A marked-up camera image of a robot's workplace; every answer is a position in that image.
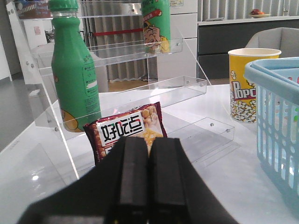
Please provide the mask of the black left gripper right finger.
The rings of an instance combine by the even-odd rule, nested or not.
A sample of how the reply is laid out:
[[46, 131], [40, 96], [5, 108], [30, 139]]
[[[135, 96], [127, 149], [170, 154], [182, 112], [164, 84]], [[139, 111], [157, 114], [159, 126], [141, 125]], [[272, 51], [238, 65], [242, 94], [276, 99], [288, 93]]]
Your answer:
[[235, 224], [187, 158], [180, 140], [156, 138], [149, 157], [151, 224]]

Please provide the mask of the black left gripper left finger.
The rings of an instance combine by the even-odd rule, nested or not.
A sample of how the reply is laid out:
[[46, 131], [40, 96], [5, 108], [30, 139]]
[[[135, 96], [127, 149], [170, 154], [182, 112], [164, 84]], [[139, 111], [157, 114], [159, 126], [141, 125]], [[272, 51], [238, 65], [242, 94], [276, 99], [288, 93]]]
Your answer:
[[31, 204], [20, 224], [145, 224], [148, 149], [143, 138], [122, 137], [78, 181]]

